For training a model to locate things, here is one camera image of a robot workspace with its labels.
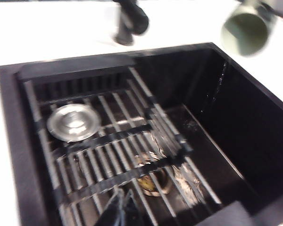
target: stainless steel drain cover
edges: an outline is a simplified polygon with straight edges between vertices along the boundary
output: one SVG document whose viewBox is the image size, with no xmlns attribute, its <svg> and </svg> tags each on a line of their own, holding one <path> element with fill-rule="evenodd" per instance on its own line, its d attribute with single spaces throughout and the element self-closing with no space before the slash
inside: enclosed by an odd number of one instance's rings
<svg viewBox="0 0 283 226">
<path fill-rule="evenodd" d="M 47 128 L 57 139 L 80 141 L 91 137 L 100 129 L 100 117 L 87 105 L 65 105 L 51 114 Z"/>
<path fill-rule="evenodd" d="M 154 161 L 159 160 L 158 156 L 155 153 L 148 152 L 148 154 L 151 155 L 151 157 Z M 135 158 L 136 158 L 137 163 L 140 166 L 144 165 L 144 163 L 142 162 L 142 159 L 144 159 L 146 161 L 146 164 L 150 163 L 150 161 L 151 161 L 151 158 L 146 153 L 143 153 L 142 156 L 136 155 Z M 156 179 L 157 179 L 157 181 L 158 181 L 158 183 L 161 187 L 162 193 L 168 194 L 171 190 L 171 187 L 172 187 L 171 178 L 168 177 L 166 172 L 161 168 L 156 170 L 154 172 L 154 175 L 155 175 L 155 177 L 156 177 Z M 142 191 L 145 195 L 155 196 L 155 197 L 160 196 L 160 193 L 159 193 L 157 187 L 155 186 L 151 176 L 149 176 L 149 175 L 143 176 L 143 177 L 137 179 L 137 182 L 140 185 L 140 187 L 142 188 Z"/>
</svg>

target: faucet handle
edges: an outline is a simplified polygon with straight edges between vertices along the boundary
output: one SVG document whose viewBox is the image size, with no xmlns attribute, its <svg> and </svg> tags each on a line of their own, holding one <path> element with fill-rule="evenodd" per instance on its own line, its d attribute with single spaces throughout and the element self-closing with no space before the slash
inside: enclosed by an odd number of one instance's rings
<svg viewBox="0 0 283 226">
<path fill-rule="evenodd" d="M 149 26 L 149 18 L 145 12 L 136 5 L 136 0 L 113 0 L 121 5 L 126 27 L 133 33 L 140 35 Z"/>
</svg>

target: kitchen sink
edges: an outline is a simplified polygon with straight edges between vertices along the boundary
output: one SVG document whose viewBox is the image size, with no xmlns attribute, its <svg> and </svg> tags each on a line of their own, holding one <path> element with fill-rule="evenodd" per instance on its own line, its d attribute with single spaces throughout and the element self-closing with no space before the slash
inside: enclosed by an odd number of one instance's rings
<svg viewBox="0 0 283 226">
<path fill-rule="evenodd" d="M 283 221 L 283 103 L 212 43 L 0 66 L 0 88 L 23 225 L 94 225 L 119 189 L 145 225 Z M 68 104 L 100 130 L 52 136 Z"/>
</svg>

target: sink wall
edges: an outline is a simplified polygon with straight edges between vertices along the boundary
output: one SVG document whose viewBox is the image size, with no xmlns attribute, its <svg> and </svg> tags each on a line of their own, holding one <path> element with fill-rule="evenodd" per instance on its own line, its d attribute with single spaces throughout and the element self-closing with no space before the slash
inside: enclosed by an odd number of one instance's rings
<svg viewBox="0 0 283 226">
<path fill-rule="evenodd" d="M 157 53 L 136 62 L 164 109 L 186 105 L 263 203 L 282 195 L 283 103 L 210 47 Z"/>
</svg>

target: black object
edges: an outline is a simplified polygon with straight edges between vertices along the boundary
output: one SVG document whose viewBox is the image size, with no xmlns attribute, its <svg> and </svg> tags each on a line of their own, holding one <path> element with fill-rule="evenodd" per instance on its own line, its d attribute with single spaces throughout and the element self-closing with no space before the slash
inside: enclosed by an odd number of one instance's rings
<svg viewBox="0 0 283 226">
<path fill-rule="evenodd" d="M 110 198 L 104 212 L 94 226 L 121 226 L 123 221 L 124 192 L 118 190 Z"/>
<path fill-rule="evenodd" d="M 126 196 L 123 210 L 125 212 L 125 217 L 122 226 L 144 226 L 132 190 L 130 190 Z"/>
<path fill-rule="evenodd" d="M 121 5 L 118 33 L 115 37 L 119 44 L 132 45 L 132 34 L 143 34 L 149 25 L 144 11 L 136 5 L 136 0 L 114 0 Z"/>
<path fill-rule="evenodd" d="M 118 189 L 94 226 L 144 226 L 132 190 L 124 197 L 124 191 Z"/>
<path fill-rule="evenodd" d="M 121 83 L 117 74 L 132 65 L 192 144 L 193 161 L 223 204 L 240 201 L 256 222 L 266 226 L 283 222 L 283 102 L 218 47 L 206 43 L 0 66 L 22 225 L 61 225 L 23 82 L 36 81 L 43 106 L 61 95 L 60 89 L 44 88 L 46 83 L 99 74 L 115 74 Z M 40 73 L 34 77 L 32 72 Z M 82 89 L 87 83 L 79 84 Z M 103 84 L 109 87 L 111 82 Z"/>
</svg>

